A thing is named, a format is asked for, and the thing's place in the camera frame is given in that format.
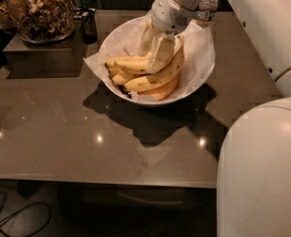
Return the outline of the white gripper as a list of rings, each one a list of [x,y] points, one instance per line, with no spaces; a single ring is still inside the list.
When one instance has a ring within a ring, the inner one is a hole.
[[[165,68],[174,55],[176,39],[174,35],[162,33],[183,32],[192,19],[192,6],[195,0],[155,0],[151,8],[151,17],[140,39],[137,53],[145,56],[151,49],[147,72],[155,74]]]

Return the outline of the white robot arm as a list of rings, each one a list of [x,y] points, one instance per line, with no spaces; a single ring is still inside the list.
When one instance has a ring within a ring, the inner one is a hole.
[[[155,0],[155,29],[181,33],[201,0]],[[217,237],[291,237],[291,0],[228,0],[281,94],[228,131],[217,174]]]

